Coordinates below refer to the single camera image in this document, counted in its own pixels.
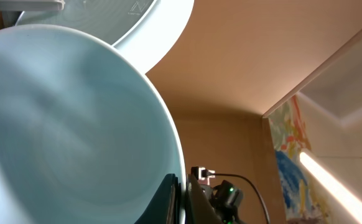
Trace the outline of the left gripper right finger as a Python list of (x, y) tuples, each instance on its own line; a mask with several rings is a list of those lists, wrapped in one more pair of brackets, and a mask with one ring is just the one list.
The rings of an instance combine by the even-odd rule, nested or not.
[(186, 224), (222, 224), (193, 175), (187, 177), (185, 212)]

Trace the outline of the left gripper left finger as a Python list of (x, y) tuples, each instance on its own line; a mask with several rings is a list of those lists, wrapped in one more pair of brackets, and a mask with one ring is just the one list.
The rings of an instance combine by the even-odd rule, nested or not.
[(167, 174), (135, 224), (179, 224), (181, 189), (175, 174)]

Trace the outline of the small blue food bowl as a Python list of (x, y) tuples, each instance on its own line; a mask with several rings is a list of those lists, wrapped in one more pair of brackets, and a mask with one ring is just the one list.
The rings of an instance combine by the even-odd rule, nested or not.
[(150, 80), (79, 30), (0, 30), (0, 223), (135, 223), (167, 174), (175, 124)]

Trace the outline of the light blue plate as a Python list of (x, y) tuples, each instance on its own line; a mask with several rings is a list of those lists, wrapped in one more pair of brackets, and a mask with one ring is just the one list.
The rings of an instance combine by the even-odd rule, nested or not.
[(193, 0), (65, 0), (61, 11), (24, 11), (17, 25), (53, 24), (113, 46), (141, 73), (151, 70), (181, 36)]

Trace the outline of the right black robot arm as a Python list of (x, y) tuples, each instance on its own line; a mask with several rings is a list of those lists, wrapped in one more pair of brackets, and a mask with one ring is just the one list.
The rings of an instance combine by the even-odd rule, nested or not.
[(213, 193), (209, 199), (217, 217), (224, 224), (242, 224), (238, 209), (243, 199), (242, 191), (227, 180), (213, 187)]

